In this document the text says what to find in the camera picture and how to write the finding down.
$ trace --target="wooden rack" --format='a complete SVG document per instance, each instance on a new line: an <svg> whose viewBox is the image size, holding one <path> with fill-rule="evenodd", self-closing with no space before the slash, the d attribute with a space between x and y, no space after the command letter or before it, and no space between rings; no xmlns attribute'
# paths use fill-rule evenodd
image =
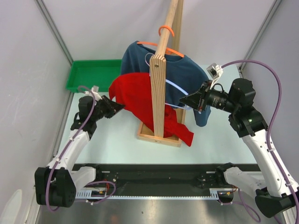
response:
<svg viewBox="0 0 299 224"><path fill-rule="evenodd" d="M171 0L165 26L172 27L174 37L172 49L179 51L181 32L181 21L184 0ZM165 110L165 80L166 80L166 59L164 57L168 44L170 31L166 28L161 30L160 40L155 55L149 61L151 95L153 104L154 133L142 122L139 125L137 137L142 140L161 143L165 145L180 147L182 140L173 135L163 138L164 133L164 110ZM185 110L176 109L178 123L185 122Z"/></svg>

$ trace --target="white table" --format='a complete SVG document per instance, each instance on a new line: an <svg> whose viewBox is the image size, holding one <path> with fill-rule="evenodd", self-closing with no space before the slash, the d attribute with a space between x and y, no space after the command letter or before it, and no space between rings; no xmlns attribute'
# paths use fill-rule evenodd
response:
<svg viewBox="0 0 299 224"><path fill-rule="evenodd" d="M226 92L232 81L239 77L237 67L224 69L219 81ZM70 127L78 100L82 93L75 93L66 122L61 152L69 138ZM138 140L139 120L129 111L122 110L111 119L97 122L98 128L91 141L83 149L76 163L102 164L209 164L209 163L256 163L247 146L231 128L228 113L212 108L205 127L196 126L193 111L186 112L185 125L194 132L192 146L182 143L180 148Z"/></svg>

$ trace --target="blue shirt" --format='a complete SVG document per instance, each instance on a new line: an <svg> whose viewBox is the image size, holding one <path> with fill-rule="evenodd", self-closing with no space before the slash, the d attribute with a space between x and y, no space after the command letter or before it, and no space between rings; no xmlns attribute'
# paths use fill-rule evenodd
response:
<svg viewBox="0 0 299 224"><path fill-rule="evenodd" d="M150 72L150 67L145 62L147 53L155 54L155 51L137 44L138 41L130 44L121 61L121 75L132 72ZM150 63L151 55L147 55L147 62ZM196 92L204 81L208 80L206 73L188 56L183 58L175 55L165 55L166 79L180 86L189 94ZM179 99L185 96L180 90L166 83L166 103L184 106ZM200 127L206 125L211 108L208 106L201 114L194 110L196 124Z"/></svg>

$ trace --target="plastic tray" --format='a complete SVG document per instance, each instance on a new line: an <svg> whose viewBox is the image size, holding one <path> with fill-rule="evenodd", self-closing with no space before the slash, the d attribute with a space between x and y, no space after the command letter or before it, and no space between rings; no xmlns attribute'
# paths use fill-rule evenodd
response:
<svg viewBox="0 0 299 224"><path fill-rule="evenodd" d="M121 60L74 61L67 80L66 89L78 92L84 85L99 87L100 92L107 92L111 83L121 74Z"/></svg>

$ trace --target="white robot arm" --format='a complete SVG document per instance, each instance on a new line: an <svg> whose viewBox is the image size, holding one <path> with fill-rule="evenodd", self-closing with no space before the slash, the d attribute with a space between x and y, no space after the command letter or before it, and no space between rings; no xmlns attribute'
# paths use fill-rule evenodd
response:
<svg viewBox="0 0 299 224"><path fill-rule="evenodd" d="M48 196L49 205L70 207L74 203L76 192L96 178L96 169L93 167L81 167L74 173L72 169L81 151L92 138L97 128L96 122L103 117L113 117L124 105L111 101L106 96L101 97L98 87L94 86L91 92L85 92L85 96L80 98L78 107L79 112L75 115L70 138L63 151L47 167L39 167L35 172L38 204L46 205ZM49 178L56 181L50 182L47 192Z"/></svg>
<svg viewBox="0 0 299 224"><path fill-rule="evenodd" d="M217 73L221 75L222 69L213 64L208 67L208 71L214 80L204 82L197 92L181 98L180 102L198 111L204 111L207 106L211 106L229 112L230 125L251 150L265 181L245 174L231 163L218 167L216 176L223 184L235 185L254 198L259 210L266 217L273 217L293 207L295 199L290 188L298 198L299 185L282 162L271 137L268 147L268 126L261 113L253 107L256 92L252 82L237 78L233 81L229 93L223 88L217 91L214 86L219 79ZM281 170L286 173L290 184L286 183Z"/></svg>

